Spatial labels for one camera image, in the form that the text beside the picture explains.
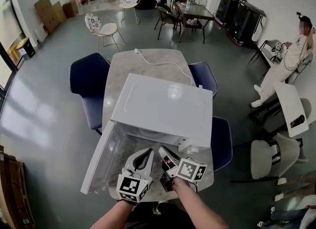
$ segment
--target navy chair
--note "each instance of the navy chair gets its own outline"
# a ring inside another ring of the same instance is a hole
[[[209,65],[206,62],[198,62],[188,66],[197,87],[202,85],[203,89],[213,91],[213,97],[215,97],[218,91],[218,84]]]
[[[233,158],[231,130],[226,119],[213,117],[211,148],[214,172],[225,167]]]
[[[82,97],[89,128],[102,135],[103,99],[110,64],[99,53],[92,53],[70,66],[70,91]]]

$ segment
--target bottle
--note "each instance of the bottle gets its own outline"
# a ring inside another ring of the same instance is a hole
[[[186,10],[190,9],[191,0],[187,0]]]

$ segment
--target white microwave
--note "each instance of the white microwave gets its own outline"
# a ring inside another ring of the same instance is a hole
[[[121,144],[129,136],[178,146],[182,153],[210,148],[213,92],[129,74],[96,147],[81,192],[106,185]]]

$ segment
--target microwave door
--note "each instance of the microwave door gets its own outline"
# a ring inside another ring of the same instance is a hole
[[[114,121],[108,121],[86,172],[81,192],[88,194],[105,187],[112,164],[124,142],[125,135]]]

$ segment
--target white sneaker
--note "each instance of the white sneaker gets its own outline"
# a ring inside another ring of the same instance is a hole
[[[280,201],[280,200],[283,199],[283,198],[284,198],[284,193],[283,193],[283,192],[280,193],[280,194],[277,194],[277,195],[275,196],[275,202]]]
[[[257,223],[257,227],[261,228],[262,226],[263,226],[263,221],[259,221],[259,222]]]
[[[277,185],[282,185],[282,184],[286,184],[287,183],[287,179],[286,178],[279,178],[277,180]]]
[[[252,102],[250,105],[252,108],[258,108],[258,107],[262,106],[262,102],[261,102],[261,100],[257,100],[257,101]]]
[[[261,96],[263,89],[261,87],[259,87],[258,85],[253,85],[253,88],[255,89],[255,91],[258,92],[258,94]]]
[[[275,212],[276,211],[276,207],[275,206],[271,206],[270,207],[270,212],[271,212],[271,214],[273,213],[273,212]]]

